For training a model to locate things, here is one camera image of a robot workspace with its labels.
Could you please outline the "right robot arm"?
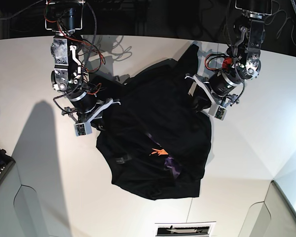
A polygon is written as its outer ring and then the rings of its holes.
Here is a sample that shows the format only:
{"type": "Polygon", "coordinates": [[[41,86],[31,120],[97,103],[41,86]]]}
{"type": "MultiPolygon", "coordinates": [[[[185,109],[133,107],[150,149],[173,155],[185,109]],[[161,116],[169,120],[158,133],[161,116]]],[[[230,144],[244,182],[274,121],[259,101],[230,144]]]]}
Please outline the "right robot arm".
{"type": "Polygon", "coordinates": [[[74,121],[77,136],[90,134],[93,128],[104,131],[104,111],[120,103],[119,84],[98,74],[98,68],[87,68],[91,55],[99,57],[100,65],[105,59],[95,37],[89,41],[77,34],[85,7],[90,4],[84,0],[48,0],[44,10],[45,28],[55,33],[50,48],[54,59],[51,83],[60,94],[53,102],[70,101],[71,107],[57,107],[74,121]]]}

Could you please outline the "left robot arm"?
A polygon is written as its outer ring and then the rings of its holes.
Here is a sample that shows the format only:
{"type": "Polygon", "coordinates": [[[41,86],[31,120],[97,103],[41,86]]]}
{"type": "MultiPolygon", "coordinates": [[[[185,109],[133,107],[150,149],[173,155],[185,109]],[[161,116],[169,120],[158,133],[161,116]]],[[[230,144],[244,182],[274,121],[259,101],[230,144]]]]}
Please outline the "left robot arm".
{"type": "Polygon", "coordinates": [[[207,109],[209,115],[223,120],[227,108],[239,104],[246,81],[257,78],[261,70],[261,45],[265,39],[266,16],[272,13],[270,0],[236,0],[235,8],[242,12],[231,25],[230,10],[226,11],[226,53],[211,53],[204,60],[210,77],[190,76],[196,83],[193,106],[196,111],[207,109]]]}

